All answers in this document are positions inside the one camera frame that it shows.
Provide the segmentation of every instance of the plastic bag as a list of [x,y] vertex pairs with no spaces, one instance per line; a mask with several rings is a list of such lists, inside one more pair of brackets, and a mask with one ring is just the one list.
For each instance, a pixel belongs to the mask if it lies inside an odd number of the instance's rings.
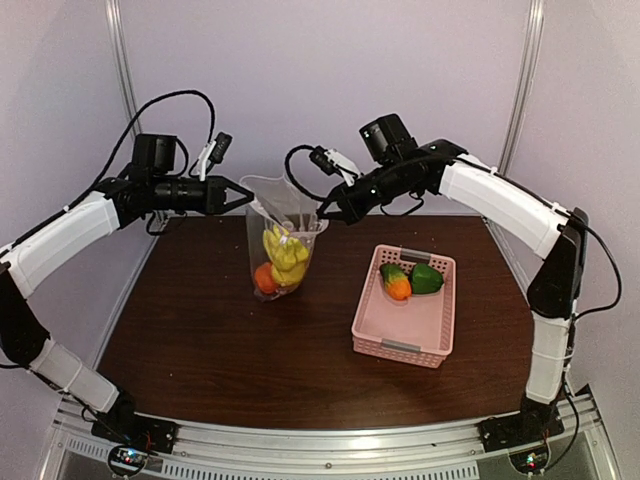
[[275,300],[302,283],[316,237],[329,225],[318,220],[318,203],[285,178],[246,176],[240,185],[255,194],[247,205],[249,263],[255,295]]

